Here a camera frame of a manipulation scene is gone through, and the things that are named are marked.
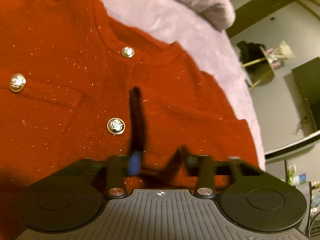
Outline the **red knit cardigan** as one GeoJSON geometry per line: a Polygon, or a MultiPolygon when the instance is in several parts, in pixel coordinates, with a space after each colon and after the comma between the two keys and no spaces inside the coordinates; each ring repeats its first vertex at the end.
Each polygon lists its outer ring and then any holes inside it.
{"type": "Polygon", "coordinates": [[[258,164],[245,120],[178,43],[108,16],[99,0],[1,0],[1,239],[22,231],[16,196],[78,159],[127,154],[129,91],[142,96],[151,186],[180,146],[258,164]]]}

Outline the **white tv shelf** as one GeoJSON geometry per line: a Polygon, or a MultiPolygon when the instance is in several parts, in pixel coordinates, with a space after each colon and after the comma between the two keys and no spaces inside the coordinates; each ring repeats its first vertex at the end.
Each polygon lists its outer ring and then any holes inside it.
{"type": "Polygon", "coordinates": [[[308,135],[304,139],[285,146],[281,146],[280,148],[277,148],[275,150],[265,152],[265,159],[266,161],[272,161],[282,157],[287,157],[307,148],[311,148],[313,145],[319,143],[319,134],[320,131],[317,131],[315,133],[312,133],[311,135],[308,135]]]}

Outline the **purple bed sheet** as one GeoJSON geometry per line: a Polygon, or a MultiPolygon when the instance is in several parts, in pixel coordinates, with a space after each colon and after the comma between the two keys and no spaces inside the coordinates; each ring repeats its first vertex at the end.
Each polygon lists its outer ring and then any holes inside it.
{"type": "Polygon", "coordinates": [[[215,30],[201,16],[175,0],[101,1],[108,13],[125,25],[137,27],[166,43],[179,42],[200,70],[216,79],[236,117],[247,121],[259,167],[265,170],[266,160],[253,100],[227,34],[215,30]]]}

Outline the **black television screen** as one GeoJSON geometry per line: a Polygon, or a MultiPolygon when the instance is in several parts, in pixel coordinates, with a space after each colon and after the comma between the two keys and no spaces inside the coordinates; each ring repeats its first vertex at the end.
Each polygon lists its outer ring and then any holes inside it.
{"type": "Polygon", "coordinates": [[[306,103],[315,131],[319,131],[319,57],[292,70],[293,78],[306,103]]]}

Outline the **yellow-legged side table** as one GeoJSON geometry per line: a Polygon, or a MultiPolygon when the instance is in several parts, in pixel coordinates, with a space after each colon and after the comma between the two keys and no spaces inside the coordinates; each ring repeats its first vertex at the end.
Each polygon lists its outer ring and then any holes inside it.
{"type": "Polygon", "coordinates": [[[246,83],[249,90],[261,84],[265,79],[273,79],[275,69],[283,65],[280,60],[271,57],[269,50],[265,50],[262,46],[259,49],[264,55],[262,58],[241,66],[246,71],[246,83]]]}

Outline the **black clothes pile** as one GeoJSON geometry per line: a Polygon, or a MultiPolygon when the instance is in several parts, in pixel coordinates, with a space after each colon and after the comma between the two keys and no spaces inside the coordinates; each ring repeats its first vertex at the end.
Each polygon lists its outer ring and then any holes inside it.
{"type": "Polygon", "coordinates": [[[242,64],[263,58],[264,54],[260,48],[266,49],[264,44],[246,41],[240,41],[236,46],[240,49],[240,61],[242,64]]]}

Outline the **wrapped flower bouquet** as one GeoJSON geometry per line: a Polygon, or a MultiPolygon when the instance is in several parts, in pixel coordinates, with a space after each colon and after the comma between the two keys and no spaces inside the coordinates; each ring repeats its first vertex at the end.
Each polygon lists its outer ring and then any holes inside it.
{"type": "Polygon", "coordinates": [[[295,55],[290,46],[282,40],[276,49],[266,51],[267,61],[272,68],[280,67],[285,60],[294,58],[295,55]]]}

